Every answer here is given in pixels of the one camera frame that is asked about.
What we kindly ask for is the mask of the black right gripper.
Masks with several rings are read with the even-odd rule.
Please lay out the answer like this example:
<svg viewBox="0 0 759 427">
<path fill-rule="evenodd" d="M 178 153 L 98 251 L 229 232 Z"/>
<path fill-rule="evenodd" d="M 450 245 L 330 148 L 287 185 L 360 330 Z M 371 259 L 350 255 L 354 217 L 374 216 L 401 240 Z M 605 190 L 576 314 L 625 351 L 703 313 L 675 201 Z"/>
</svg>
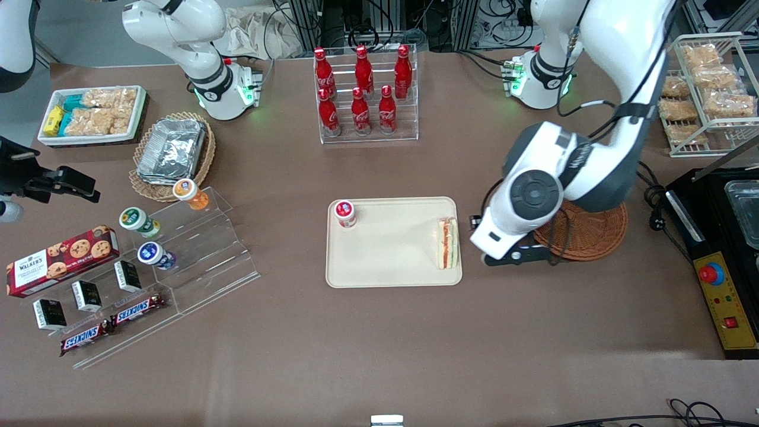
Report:
<svg viewBox="0 0 759 427">
<path fill-rule="evenodd" d="M 95 179 L 72 167 L 59 167 L 54 180 L 62 187 L 52 187 L 51 171 L 41 167 L 36 159 L 40 152 L 25 148 L 8 138 L 1 137 L 1 194 L 16 195 L 50 202 L 55 195 L 69 195 L 87 202 L 99 202 L 100 192 L 95 191 Z"/>
</svg>

